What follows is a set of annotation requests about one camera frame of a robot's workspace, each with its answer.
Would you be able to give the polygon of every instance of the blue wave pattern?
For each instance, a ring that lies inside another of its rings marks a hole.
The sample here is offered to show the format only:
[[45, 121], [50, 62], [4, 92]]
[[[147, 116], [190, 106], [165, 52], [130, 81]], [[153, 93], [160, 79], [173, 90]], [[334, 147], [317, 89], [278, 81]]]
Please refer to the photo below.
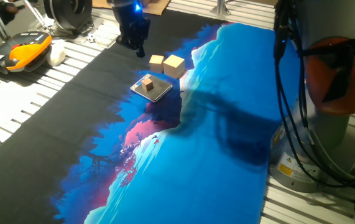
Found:
[[[203, 45], [201, 41], [216, 30], [217, 38]], [[130, 94], [117, 105], [125, 122], [100, 129], [102, 137], [92, 141], [96, 149], [82, 156], [63, 180], [67, 193], [62, 199], [53, 198], [60, 211], [56, 218], [79, 223], [84, 216], [90, 224], [258, 223], [270, 138], [280, 124], [273, 43], [270, 30], [228, 24], [205, 27], [197, 39], [170, 52], [181, 57], [190, 54], [192, 59], [192, 69], [180, 81], [173, 81], [170, 93], [182, 99], [181, 123], [121, 146], [121, 140], [134, 129], [133, 121], [137, 126], [153, 119], [143, 117], [147, 102]], [[291, 45], [285, 55], [281, 72], [293, 104], [298, 92], [298, 59]], [[138, 78], [147, 72], [139, 72]], [[127, 155], [119, 153], [113, 159], [122, 160], [119, 170], [98, 161], [103, 165], [100, 171], [88, 172], [95, 163], [93, 155], [112, 158], [113, 151]], [[104, 182], [109, 184], [109, 194], [105, 206], [88, 214], [82, 204], [99, 199], [91, 181], [95, 175], [108, 178]]]

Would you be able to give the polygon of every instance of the slotted metal surface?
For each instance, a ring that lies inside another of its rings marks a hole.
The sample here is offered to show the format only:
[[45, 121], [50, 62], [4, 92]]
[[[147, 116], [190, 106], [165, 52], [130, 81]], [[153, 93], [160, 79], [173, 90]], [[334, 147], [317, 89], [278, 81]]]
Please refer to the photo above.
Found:
[[[227, 7], [231, 15], [227, 17], [210, 13], [215, 6], [216, 0], [172, 0], [168, 9], [240, 22], [264, 29], [272, 28], [273, 6], [249, 1], [229, 2]], [[93, 16], [104, 19], [104, 25], [118, 25], [110, 10], [93, 9]], [[8, 95], [13, 91], [29, 92], [24, 99], [15, 99], [16, 103], [4, 104], [0, 97], [0, 110], [7, 111], [7, 113], [0, 113], [2, 118], [0, 119], [0, 144], [103, 50], [90, 43], [64, 42], [63, 44], [67, 50], [67, 58], [61, 65], [56, 67], [44, 65], [30, 74], [14, 75], [13, 81], [22, 86], [0, 80], [0, 96]], [[269, 177], [260, 223], [355, 223], [354, 198], [354, 189], [303, 194], [291, 191]]]

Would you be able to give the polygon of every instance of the small wooden cube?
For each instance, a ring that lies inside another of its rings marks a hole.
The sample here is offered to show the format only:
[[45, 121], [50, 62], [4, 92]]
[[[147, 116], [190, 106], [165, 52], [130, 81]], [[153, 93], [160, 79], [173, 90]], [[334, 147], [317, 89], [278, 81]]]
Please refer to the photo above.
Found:
[[160, 55], [153, 55], [151, 56], [150, 59], [150, 70], [151, 72], [155, 72], [155, 73], [162, 73], [164, 72], [164, 56], [160, 56]]
[[164, 73], [173, 78], [180, 78], [185, 71], [184, 59], [171, 55], [164, 61]]
[[141, 85], [145, 91], [150, 91], [154, 88], [154, 84], [152, 83], [152, 80], [150, 78], [142, 80]]

